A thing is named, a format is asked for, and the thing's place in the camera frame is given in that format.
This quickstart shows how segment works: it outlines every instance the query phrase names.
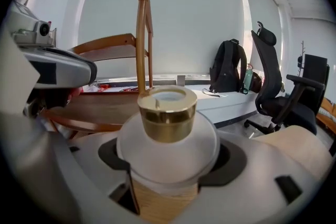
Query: wooden chair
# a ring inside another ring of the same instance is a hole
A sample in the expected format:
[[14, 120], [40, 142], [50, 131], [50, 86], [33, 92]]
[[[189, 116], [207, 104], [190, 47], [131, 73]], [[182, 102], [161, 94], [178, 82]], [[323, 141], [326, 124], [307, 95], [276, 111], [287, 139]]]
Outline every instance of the wooden chair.
[[[43, 116], [73, 130], [94, 133], [119, 130], [131, 115], [137, 113], [138, 95], [145, 90], [146, 56], [149, 86], [153, 86], [150, 0], [139, 0], [136, 24], [136, 37], [132, 34], [104, 37], [78, 45], [72, 51], [91, 61], [135, 57], [138, 92], [82, 93], [73, 97], [65, 108], [52, 108]], [[148, 51], [144, 49], [145, 27], [148, 31]]]

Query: light wood panel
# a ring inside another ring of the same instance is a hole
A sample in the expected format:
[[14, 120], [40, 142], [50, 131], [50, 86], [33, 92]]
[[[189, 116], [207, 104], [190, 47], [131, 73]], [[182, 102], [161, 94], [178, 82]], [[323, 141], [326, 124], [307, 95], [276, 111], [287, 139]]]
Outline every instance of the light wood panel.
[[[95, 62], [119, 58], [133, 58], [136, 57], [135, 50], [136, 48], [132, 45], [124, 45], [84, 52], [80, 55]], [[146, 56], [148, 56], [148, 52], [145, 50], [144, 57]]]
[[132, 34], [103, 37], [75, 46], [72, 48], [72, 51], [76, 54], [82, 54], [92, 50], [99, 50], [122, 45], [132, 45], [135, 47], [135, 37]]
[[322, 122], [326, 127], [328, 127], [335, 135], [336, 135], [336, 122], [334, 122], [331, 118], [318, 113], [316, 115], [316, 119]]
[[332, 164], [332, 157], [322, 142], [308, 130], [290, 126], [275, 133], [262, 135], [254, 140], [280, 149], [299, 162], [316, 179], [321, 180]]
[[159, 195], [133, 180], [140, 217], [150, 223], [166, 224], [176, 218], [197, 196], [197, 185], [178, 196]]

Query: black chair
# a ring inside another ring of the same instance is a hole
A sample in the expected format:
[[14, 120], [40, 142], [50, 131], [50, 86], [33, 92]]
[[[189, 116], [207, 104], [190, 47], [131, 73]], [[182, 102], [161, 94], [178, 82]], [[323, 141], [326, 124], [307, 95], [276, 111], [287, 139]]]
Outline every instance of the black chair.
[[298, 103], [298, 100], [305, 89], [314, 91], [324, 90], [324, 84], [311, 79], [287, 75], [286, 78], [293, 81], [294, 89], [291, 95], [276, 97], [281, 89], [281, 73], [274, 45], [277, 42], [276, 36], [265, 29], [261, 22], [258, 22], [257, 34], [252, 32], [254, 44], [257, 47], [262, 67], [264, 68], [265, 80], [256, 99], [256, 107], [260, 114], [272, 117], [272, 123], [268, 126], [261, 126], [251, 120], [244, 123], [245, 127], [252, 125], [264, 134], [278, 131], [282, 124], [286, 127], [298, 125], [316, 134], [315, 113], [307, 106]]
[[[329, 77], [329, 66], [327, 58], [306, 54], [303, 69], [303, 78], [312, 79], [320, 82], [327, 87]], [[309, 107], [315, 115], [319, 112], [326, 89], [315, 89], [314, 92], [304, 90], [299, 103]]]

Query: green water bottle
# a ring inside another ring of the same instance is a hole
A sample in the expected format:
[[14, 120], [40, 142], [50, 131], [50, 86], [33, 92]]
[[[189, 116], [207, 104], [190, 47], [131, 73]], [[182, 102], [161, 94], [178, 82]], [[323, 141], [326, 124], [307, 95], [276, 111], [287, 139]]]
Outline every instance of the green water bottle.
[[247, 91], [246, 93], [248, 93], [250, 89], [252, 75], [253, 75], [253, 66], [250, 63], [248, 63], [245, 78], [244, 78], [244, 93], [245, 91]]

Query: gold lid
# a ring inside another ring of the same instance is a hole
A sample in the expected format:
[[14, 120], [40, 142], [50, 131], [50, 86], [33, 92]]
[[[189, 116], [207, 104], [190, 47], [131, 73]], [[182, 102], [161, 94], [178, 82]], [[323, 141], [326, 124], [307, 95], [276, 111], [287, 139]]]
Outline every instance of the gold lid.
[[191, 132], [197, 95], [185, 87], [159, 86], [142, 92], [138, 106], [146, 134], [156, 141], [172, 143]]

